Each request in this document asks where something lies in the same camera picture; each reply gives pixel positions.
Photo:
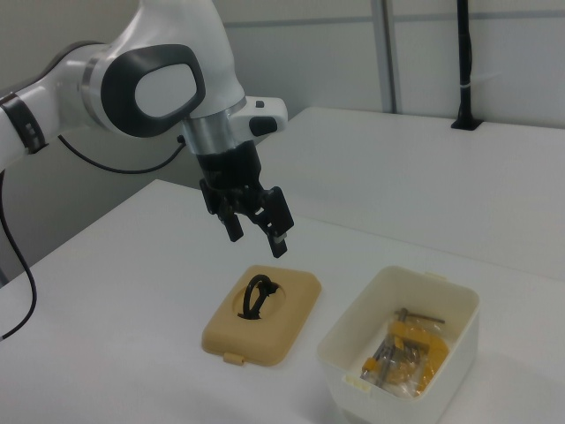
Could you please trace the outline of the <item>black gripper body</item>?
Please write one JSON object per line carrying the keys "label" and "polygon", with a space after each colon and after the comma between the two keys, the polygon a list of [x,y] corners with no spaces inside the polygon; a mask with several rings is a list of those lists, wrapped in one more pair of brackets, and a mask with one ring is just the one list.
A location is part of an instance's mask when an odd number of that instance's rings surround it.
{"label": "black gripper body", "polygon": [[255,143],[246,141],[219,154],[196,155],[207,185],[215,190],[261,189],[261,164]]}

